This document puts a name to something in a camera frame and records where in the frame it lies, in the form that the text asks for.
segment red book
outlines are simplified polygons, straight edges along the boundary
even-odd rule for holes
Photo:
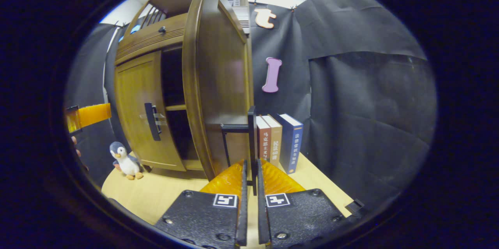
[[[260,116],[257,116],[257,134],[258,157],[269,161],[271,154],[271,127]]]

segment orange object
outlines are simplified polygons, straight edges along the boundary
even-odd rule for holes
[[[200,192],[210,194],[235,194],[241,201],[242,165],[244,160],[232,164],[211,180]]]
[[[266,160],[260,159],[260,161],[262,162],[262,174],[264,175],[265,195],[305,191],[305,188],[296,183],[288,174],[280,171],[279,168]]]
[[[111,104],[109,103],[66,111],[66,123],[70,133],[110,117]]]

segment wooden cabinet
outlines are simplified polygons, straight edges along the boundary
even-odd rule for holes
[[[247,123],[253,105],[248,1],[236,9],[228,0],[150,0],[131,22],[118,46],[115,90],[142,164],[204,170],[208,179],[228,167],[220,124]],[[247,135],[227,139],[231,162],[249,159]]]

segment book spine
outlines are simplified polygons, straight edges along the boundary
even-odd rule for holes
[[[298,164],[298,156],[300,155],[301,148],[301,138],[303,138],[303,125],[294,127],[292,132],[292,146],[290,152],[289,167],[287,168],[287,174],[294,173],[296,171],[296,165]]]
[[[270,159],[270,154],[271,154],[271,129],[270,128],[264,128],[260,129],[260,158],[263,158],[266,161],[269,161]]]
[[[279,166],[280,150],[282,142],[282,127],[272,128],[272,152],[271,152],[271,164]]]

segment blue book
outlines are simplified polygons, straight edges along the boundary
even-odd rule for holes
[[[300,155],[301,138],[303,137],[303,123],[288,114],[275,115],[282,125],[282,144],[279,162],[287,174],[296,171],[298,155]]]

